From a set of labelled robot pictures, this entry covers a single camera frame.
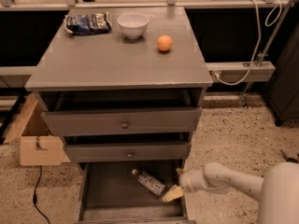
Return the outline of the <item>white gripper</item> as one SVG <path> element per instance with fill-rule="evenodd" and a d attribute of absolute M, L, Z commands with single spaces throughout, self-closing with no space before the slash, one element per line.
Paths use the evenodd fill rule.
<path fill-rule="evenodd" d="M 162 198 L 165 203 L 169 203 L 178 199 L 186 193 L 194 193 L 199 190 L 206 190 L 208 182 L 204 177 L 204 172 L 200 170 L 184 171 L 184 169 L 176 169 L 179 175 L 179 186 L 174 185 Z"/>

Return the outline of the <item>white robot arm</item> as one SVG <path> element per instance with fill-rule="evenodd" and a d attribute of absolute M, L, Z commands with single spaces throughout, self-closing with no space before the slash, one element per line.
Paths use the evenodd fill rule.
<path fill-rule="evenodd" d="M 178 173 L 178 185 L 163 196 L 165 203 L 199 190 L 226 193 L 234 188 L 259 203 L 257 224 L 299 224 L 297 163 L 280 163 L 264 177 L 234 171 L 218 162 L 210 162 L 199 170 L 178 169 Z"/>

